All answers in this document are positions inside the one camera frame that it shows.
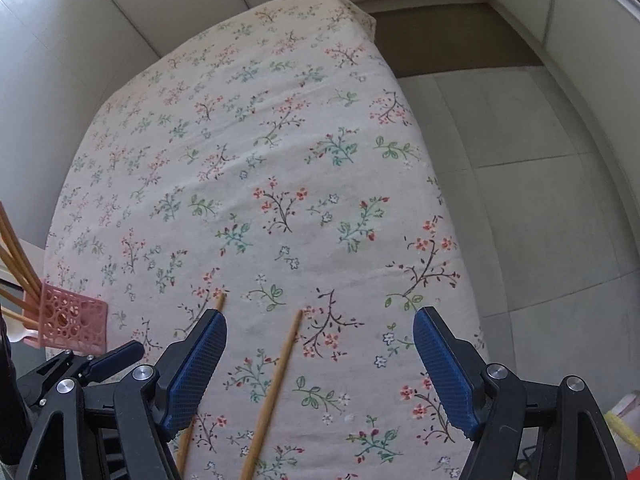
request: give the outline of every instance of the floral bedsheet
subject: floral bedsheet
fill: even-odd
[[[235,479],[304,310],[260,480],[455,478],[469,443],[412,341],[438,306],[484,348],[416,121],[347,0],[276,0],[117,91],[73,161],[45,269],[109,303],[108,346],[155,362],[228,294],[190,480]]]

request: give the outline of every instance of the yellow object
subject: yellow object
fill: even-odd
[[[638,437],[636,432],[628,427],[619,416],[607,412],[604,414],[604,420],[612,433],[619,436],[636,451],[640,452],[640,437]]]

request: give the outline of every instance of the wooden chopstick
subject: wooden chopstick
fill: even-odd
[[[29,303],[27,303],[26,301],[21,300],[20,298],[16,298],[13,294],[11,294],[10,292],[7,292],[6,290],[4,290],[4,288],[0,288],[0,296],[5,298],[6,300],[11,301],[13,304],[16,304],[21,309],[26,310],[27,312],[31,312],[32,314],[35,314],[36,316],[40,315],[40,311],[36,306],[30,305]]]
[[[218,312],[222,312],[222,309],[225,307],[225,298],[226,294],[222,292],[218,298],[218,302],[216,303],[216,310]],[[189,455],[189,444],[191,442],[191,435],[193,434],[193,421],[191,419],[191,424],[180,436],[180,443],[178,444],[178,455],[175,459],[175,466],[178,469],[178,473],[180,473],[180,478],[184,478],[184,469],[187,465],[187,456]]]
[[[258,416],[258,423],[255,427],[254,437],[251,440],[251,447],[249,448],[249,453],[244,459],[244,464],[242,465],[240,480],[252,480],[254,477],[255,464],[260,458],[262,444],[264,443],[264,438],[269,430],[271,415],[273,415],[273,409],[276,405],[276,400],[278,400],[280,386],[282,385],[284,374],[287,371],[287,364],[289,363],[289,357],[291,356],[291,350],[296,339],[296,333],[298,332],[298,326],[300,325],[301,319],[302,311],[299,310],[296,312],[296,316],[293,319],[293,323],[291,324],[291,328],[287,334],[287,339],[282,346],[282,350],[280,350],[280,357],[278,359],[278,364],[276,364],[276,371],[273,374],[273,381],[271,381],[269,389],[267,390],[267,396],[264,399],[264,403],[260,409],[260,415]]]
[[[14,262],[14,259],[11,257],[11,255],[7,251],[4,250],[4,247],[2,246],[0,246],[0,260],[4,262],[4,264],[6,265],[6,268],[9,269],[9,272],[12,273],[12,275],[16,280],[18,280],[18,283],[20,283],[20,286],[24,289],[24,291],[29,296],[31,296],[33,301],[35,301],[36,304],[40,304],[40,295],[36,294],[36,291],[29,284],[29,282],[21,273],[21,271],[18,270],[18,268],[16,267],[16,263]]]
[[[14,257],[18,268],[22,269],[24,277],[27,279],[39,298],[42,284],[40,283],[40,279],[38,278],[36,271],[33,270],[33,266],[27,258],[27,255],[24,253],[20,240],[15,235],[14,228],[11,226],[11,222],[9,222],[9,217],[4,210],[4,206],[2,206],[2,201],[0,201],[0,235],[2,236],[2,239],[4,239],[9,252]]]
[[[9,310],[4,306],[0,306],[0,310],[2,311],[3,316],[7,316],[12,319],[15,319],[16,321],[20,321],[25,327],[29,328],[30,330],[38,329],[38,323],[35,322],[33,319],[29,319],[28,317],[24,317],[24,316],[21,316],[20,314],[16,314],[13,310]]]

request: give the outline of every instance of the metal screw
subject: metal screw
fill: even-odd
[[[489,374],[489,377],[494,379],[503,379],[507,375],[509,375],[509,371],[502,365],[499,364],[491,364],[486,368],[486,372]]]
[[[76,384],[74,383],[73,379],[62,379],[58,383],[58,386],[56,386],[56,390],[60,394],[68,394],[71,390],[74,389],[75,386]]]
[[[154,368],[149,365],[140,365],[139,367],[134,368],[132,373],[133,378],[137,381],[146,381],[153,374]]]
[[[576,377],[575,375],[567,377],[566,385],[570,390],[573,390],[574,392],[581,392],[584,390],[584,381],[580,377]]]

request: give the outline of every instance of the pink plastic basket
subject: pink plastic basket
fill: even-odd
[[[27,295],[24,301],[35,305]],[[38,322],[38,338],[23,341],[40,348],[63,348],[82,354],[104,354],[107,351],[107,309],[104,301],[94,300],[42,280],[40,316],[22,311]]]

